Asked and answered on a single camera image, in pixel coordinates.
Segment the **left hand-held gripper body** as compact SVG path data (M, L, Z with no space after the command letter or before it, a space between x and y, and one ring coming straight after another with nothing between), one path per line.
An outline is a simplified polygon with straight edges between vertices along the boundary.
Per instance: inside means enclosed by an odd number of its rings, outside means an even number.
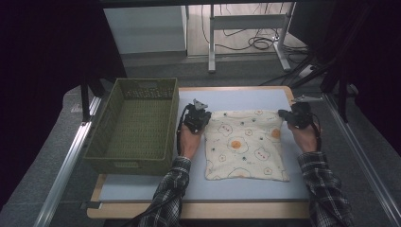
M202 131L205 128L204 120L207 115L205 109L208 107L207 104L204 104L195 98L193 99L192 104L188 104L186 109L188 113L184 116L183 123L186 127L188 127L193 133L198 131Z

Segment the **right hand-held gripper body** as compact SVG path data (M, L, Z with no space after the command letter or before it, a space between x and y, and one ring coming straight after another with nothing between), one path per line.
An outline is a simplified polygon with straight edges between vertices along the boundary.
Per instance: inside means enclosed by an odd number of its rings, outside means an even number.
M311 102L320 102L321 97L299 96L293 99L291 112L289 113L288 123L298 129L305 129L313 123L313 113L311 112Z

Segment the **cream printed cloth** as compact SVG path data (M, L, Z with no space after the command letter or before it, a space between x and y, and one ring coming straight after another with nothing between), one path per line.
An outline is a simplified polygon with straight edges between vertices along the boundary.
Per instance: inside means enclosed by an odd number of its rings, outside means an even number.
M213 112L206 126L205 178L287 182L278 113L268 110Z

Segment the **green plastic basket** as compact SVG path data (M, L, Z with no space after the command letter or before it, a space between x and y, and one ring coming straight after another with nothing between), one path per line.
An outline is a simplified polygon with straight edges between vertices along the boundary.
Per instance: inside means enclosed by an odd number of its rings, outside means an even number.
M99 174L165 175L172 163L178 80L118 79L84 160Z

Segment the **person's left hand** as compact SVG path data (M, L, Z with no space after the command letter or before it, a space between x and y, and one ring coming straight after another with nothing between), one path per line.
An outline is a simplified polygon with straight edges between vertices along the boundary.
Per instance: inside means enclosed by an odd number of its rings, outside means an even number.
M192 160L201 143L203 131L193 133L188 127L182 125L180 133L180 155Z

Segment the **person's right hand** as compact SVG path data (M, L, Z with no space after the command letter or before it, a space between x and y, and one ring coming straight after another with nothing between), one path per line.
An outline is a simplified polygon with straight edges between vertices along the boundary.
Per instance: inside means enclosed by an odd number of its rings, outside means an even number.
M288 129L292 132L295 143L303 153L318 151L318 140L312 126L298 129L288 124Z

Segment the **white power strip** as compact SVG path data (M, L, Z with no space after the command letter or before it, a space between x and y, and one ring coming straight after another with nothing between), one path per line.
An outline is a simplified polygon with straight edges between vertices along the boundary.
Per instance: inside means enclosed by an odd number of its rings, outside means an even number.
M304 78L306 76L308 76L310 73L312 73L315 70L315 66L309 64L307 67L305 67L300 73L299 73L299 77L300 78Z

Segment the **black metal stand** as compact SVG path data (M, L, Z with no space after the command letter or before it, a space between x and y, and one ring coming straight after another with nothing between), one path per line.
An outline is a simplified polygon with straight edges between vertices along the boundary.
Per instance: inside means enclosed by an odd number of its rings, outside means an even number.
M349 48L355 38L357 14L358 11L352 12L339 4L334 6L326 26L324 42L314 52L314 56L318 57L321 66L291 85L291 88L298 88L326 73L320 89L323 93L330 93L335 85L338 85L338 113L345 123L348 122L346 116L347 73L345 63Z
M80 84L82 121L90 120L89 91L92 91L95 97L103 97L105 89L98 77L83 76Z

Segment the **light blue table mat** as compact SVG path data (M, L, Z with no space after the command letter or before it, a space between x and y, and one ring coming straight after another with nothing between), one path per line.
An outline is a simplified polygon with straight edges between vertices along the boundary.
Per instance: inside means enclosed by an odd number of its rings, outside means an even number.
M293 99L287 88L251 90L181 90L179 107L197 99L213 111L239 111L264 109L288 110ZM306 201L308 193L299 168L297 157L300 149L292 133L282 128L283 161L289 180L279 182L257 179L228 179L208 181L205 178L206 158L204 147L200 147L190 170L190 183L183 199L201 201ZM155 189L162 180L160 176L108 175L99 199L103 202L151 201Z

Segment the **dark curtain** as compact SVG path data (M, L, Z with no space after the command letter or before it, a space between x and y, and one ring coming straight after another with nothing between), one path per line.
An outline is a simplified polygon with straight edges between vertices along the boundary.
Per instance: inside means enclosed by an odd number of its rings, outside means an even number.
M401 154L401 0L301 0L289 33L330 66L321 90L354 85L356 104Z
M100 0L0 0L0 210L82 82L125 77Z

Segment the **white cabinet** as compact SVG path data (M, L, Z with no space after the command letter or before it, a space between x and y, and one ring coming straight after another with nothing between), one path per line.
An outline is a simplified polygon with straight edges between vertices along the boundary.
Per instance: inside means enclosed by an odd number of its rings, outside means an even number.
M120 54L186 50L184 6L104 9Z

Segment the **aluminium rail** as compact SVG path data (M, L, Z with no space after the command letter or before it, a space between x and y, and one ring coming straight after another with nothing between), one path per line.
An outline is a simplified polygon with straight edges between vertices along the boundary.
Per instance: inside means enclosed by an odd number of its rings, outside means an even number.
M340 114L338 113L338 105L336 104L335 99L328 94L323 94L323 99L327 103L327 106L336 123L338 124L340 131L353 151L362 172L368 180L369 185L375 192L375 195L377 196L380 205L390 220L392 227L401 227L401 209L395 202L395 199L390 193L388 187L379 179L379 175L368 159L368 156L357 140L351 127L341 118Z
M78 161L84 141L93 123L92 118L95 116L100 103L100 97L94 97L91 101L88 109L89 120L79 125L74 140L64 158L58 175L56 176L55 181L49 190L49 193L44 201L39 215L33 224L33 227L49 227L74 167Z

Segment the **white metal desk frame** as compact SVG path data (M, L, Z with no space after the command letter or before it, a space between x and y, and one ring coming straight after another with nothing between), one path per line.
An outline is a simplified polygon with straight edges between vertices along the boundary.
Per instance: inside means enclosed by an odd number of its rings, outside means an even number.
M290 65L284 54L284 40L288 32L288 26L294 6L295 3L291 2L285 14L215 16L214 6L211 5L209 17L208 72L216 72L216 51L214 41L216 30L261 28L280 29L279 37L273 40L273 47L279 61L281 62L283 70L289 72Z

